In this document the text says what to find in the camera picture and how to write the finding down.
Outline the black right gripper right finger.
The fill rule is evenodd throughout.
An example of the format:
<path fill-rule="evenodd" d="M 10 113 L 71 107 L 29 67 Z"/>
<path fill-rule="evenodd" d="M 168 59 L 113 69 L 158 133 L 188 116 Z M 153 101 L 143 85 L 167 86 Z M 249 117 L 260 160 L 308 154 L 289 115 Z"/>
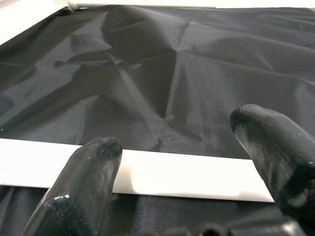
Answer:
<path fill-rule="evenodd" d="M 280 210 L 315 221 L 315 138 L 287 116 L 254 104 L 234 110 L 230 125 Z"/>

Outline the white plastic table leg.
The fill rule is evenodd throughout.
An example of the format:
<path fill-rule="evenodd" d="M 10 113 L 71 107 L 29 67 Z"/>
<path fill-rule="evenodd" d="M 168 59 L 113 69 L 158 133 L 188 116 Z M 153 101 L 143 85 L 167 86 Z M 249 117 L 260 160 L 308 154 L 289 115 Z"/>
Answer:
<path fill-rule="evenodd" d="M 213 0 L 65 0 L 71 10 L 106 5 L 215 7 Z"/>
<path fill-rule="evenodd" d="M 77 145 L 0 139 L 0 185 L 50 187 Z M 248 159 L 123 150 L 114 193 L 272 202 Z"/>

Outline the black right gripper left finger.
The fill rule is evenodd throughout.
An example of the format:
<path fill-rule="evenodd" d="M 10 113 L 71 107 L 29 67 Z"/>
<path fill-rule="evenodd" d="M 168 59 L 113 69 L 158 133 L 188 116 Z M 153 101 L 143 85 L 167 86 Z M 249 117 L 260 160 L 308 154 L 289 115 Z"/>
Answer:
<path fill-rule="evenodd" d="M 95 138 L 78 148 L 21 236 L 100 236 L 122 151 L 113 137 Z"/>

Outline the black table cloth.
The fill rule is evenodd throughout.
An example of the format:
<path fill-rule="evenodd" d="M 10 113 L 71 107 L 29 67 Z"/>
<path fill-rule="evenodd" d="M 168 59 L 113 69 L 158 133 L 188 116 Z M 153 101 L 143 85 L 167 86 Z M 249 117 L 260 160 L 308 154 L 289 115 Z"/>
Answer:
<path fill-rule="evenodd" d="M 62 9 L 0 46 L 0 138 L 245 159 L 244 104 L 315 137 L 315 10 Z"/>

